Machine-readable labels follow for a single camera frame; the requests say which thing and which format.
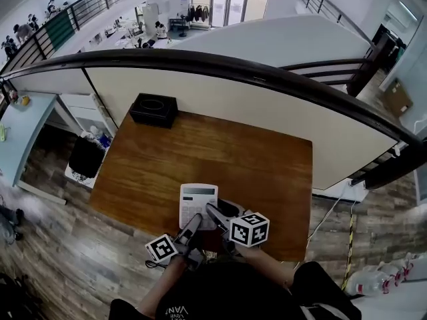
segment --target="wooden table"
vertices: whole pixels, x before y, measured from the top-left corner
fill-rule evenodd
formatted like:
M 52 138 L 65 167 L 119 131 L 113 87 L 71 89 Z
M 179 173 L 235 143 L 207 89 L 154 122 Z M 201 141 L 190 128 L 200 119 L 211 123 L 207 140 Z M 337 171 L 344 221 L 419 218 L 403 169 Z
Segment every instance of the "wooden table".
M 128 114 L 90 204 L 153 235 L 175 235 L 183 183 L 217 185 L 220 198 L 270 219 L 262 245 L 266 252 L 284 261 L 304 258 L 312 195 L 310 141 L 191 113 L 179 112 L 172 129 L 134 123 Z

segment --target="desk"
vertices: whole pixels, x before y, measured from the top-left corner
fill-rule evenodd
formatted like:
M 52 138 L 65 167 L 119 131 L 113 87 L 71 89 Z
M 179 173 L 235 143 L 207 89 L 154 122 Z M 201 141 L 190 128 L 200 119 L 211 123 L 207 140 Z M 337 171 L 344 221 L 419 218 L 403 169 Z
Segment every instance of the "desk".
M 262 245 L 266 252 L 279 260 L 304 258 L 312 196 L 311 142 L 181 111 L 172 129 L 134 123 L 128 114 L 89 203 L 153 235 L 175 235 L 183 183 L 217 185 L 220 198 L 270 219 L 269 238 Z
M 6 141 L 0 142 L 1 172 L 11 186 L 18 185 L 34 194 L 65 204 L 64 199 L 40 191 L 19 180 L 29 152 L 56 104 L 56 94 L 25 94 L 31 99 L 29 104 L 22 106 L 11 103 L 1 118 L 6 129 Z

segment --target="black shirt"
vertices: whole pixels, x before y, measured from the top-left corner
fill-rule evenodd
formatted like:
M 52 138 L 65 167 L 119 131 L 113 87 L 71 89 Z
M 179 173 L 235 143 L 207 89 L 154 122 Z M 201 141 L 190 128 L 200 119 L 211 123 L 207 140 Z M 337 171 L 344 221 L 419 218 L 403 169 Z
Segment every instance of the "black shirt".
M 276 285 L 244 263 L 212 263 L 186 272 L 160 301 L 157 320 L 171 319 L 306 319 L 300 305 L 310 307 L 316 319 L 333 319 L 323 303 L 339 309 L 350 320 L 360 311 L 315 262 L 302 265 L 290 291 Z M 109 320 L 146 320 L 129 303 L 113 300 Z

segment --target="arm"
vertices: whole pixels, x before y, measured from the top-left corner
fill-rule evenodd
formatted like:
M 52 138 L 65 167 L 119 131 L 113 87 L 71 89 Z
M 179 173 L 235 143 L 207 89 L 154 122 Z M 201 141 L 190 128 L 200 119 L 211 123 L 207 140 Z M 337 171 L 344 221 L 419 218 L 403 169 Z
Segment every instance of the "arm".
M 139 312 L 154 319 L 161 298 L 175 285 L 186 269 L 187 263 L 182 256 L 173 257 L 159 281 L 142 299 L 138 307 Z
M 247 248 L 236 243 L 236 249 L 247 263 L 268 279 L 282 287 L 290 288 L 292 286 L 294 282 L 293 269 L 284 267 L 259 247 Z

